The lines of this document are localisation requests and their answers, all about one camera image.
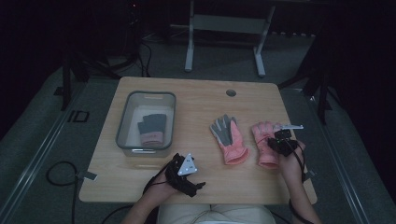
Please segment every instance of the table leg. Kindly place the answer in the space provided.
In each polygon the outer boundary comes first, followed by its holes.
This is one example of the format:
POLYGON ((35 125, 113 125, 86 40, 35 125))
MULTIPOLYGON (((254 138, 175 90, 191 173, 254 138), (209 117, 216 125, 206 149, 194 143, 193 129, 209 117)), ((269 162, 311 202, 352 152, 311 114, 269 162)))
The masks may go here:
POLYGON ((267 19, 265 20, 264 26, 262 27, 262 36, 260 39, 260 43, 257 47, 253 48, 254 58, 256 60, 256 66, 257 66, 257 71, 258 71, 259 77, 265 76, 264 64, 262 62, 262 46, 264 45, 265 38, 268 35, 268 30, 270 28, 271 19, 274 15, 275 8, 276 7, 271 7, 270 12, 267 16, 267 19))
POLYGON ((189 26, 189 46, 187 47, 186 65, 184 71, 192 70, 192 59, 194 56, 194 0, 190 0, 190 26, 189 26))

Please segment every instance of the plastic container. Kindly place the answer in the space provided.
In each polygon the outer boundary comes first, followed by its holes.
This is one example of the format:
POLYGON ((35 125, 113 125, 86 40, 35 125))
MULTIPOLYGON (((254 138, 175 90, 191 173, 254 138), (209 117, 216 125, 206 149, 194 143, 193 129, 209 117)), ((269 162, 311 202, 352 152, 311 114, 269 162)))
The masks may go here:
POLYGON ((116 143, 126 156, 166 157, 171 151, 176 96, 166 91, 133 91, 128 95, 116 143), (166 115, 161 146, 143 146, 138 123, 150 115, 166 115))

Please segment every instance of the gray and pink glove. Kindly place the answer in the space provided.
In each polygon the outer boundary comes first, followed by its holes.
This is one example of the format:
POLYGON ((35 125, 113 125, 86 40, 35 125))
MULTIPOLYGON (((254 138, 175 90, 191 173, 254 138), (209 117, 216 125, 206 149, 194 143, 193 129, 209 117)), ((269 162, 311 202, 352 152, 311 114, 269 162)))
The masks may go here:
POLYGON ((162 147, 166 126, 165 114, 151 114, 143 117, 137 126, 143 147, 162 147))
POLYGON ((210 130, 217 138, 222 149, 224 163, 234 165, 244 162, 248 158, 249 150, 244 147, 242 134, 236 126, 236 119, 224 115, 210 125, 210 130))
POLYGON ((261 121, 251 127, 254 140, 259 149, 259 165, 267 169, 277 169, 278 154, 268 146, 268 138, 275 138, 274 133, 280 130, 280 124, 261 121))

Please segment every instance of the metal stand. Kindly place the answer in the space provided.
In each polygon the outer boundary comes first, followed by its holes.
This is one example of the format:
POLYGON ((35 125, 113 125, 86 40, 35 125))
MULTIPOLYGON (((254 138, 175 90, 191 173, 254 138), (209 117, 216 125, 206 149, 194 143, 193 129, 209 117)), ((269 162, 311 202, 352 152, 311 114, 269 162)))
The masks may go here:
POLYGON ((87 56, 86 54, 69 48, 66 50, 63 58, 63 89, 62 89, 62 96, 64 98, 62 104, 62 111, 66 110, 68 104, 71 100, 71 73, 70 70, 73 71, 73 74, 76 77, 77 81, 80 82, 87 82, 90 78, 88 74, 85 63, 88 63, 91 67, 97 69, 104 75, 114 78, 120 79, 121 77, 115 73, 113 73, 109 68, 106 68, 87 56))
POLYGON ((234 17, 221 17, 194 14, 194 0, 190 0, 190 26, 189 26, 189 45, 187 47, 186 64, 184 70, 192 71, 192 61, 194 54, 194 30, 210 30, 222 32, 237 32, 245 34, 261 35, 260 43, 253 48, 254 58, 257 65, 258 75, 265 76, 265 69, 262 62, 262 47, 271 24, 276 7, 271 7, 266 20, 247 19, 234 17))
POLYGON ((338 63, 340 47, 337 38, 333 32, 333 24, 331 18, 320 29, 317 37, 306 53, 295 77, 290 78, 280 84, 278 88, 281 90, 289 85, 308 78, 304 85, 303 93, 306 96, 314 96, 318 88, 318 116, 323 124, 326 124, 325 110, 327 108, 327 93, 329 92, 330 75, 333 68, 338 63))

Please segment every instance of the circular hole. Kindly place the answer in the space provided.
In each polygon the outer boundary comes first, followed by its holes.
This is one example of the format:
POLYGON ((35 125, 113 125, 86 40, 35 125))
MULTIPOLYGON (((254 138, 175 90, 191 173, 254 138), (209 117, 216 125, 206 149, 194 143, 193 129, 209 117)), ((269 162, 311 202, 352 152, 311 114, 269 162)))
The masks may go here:
POLYGON ((226 93, 228 96, 231 96, 231 97, 233 97, 233 96, 236 95, 236 91, 235 91, 235 90, 227 90, 225 93, 226 93))

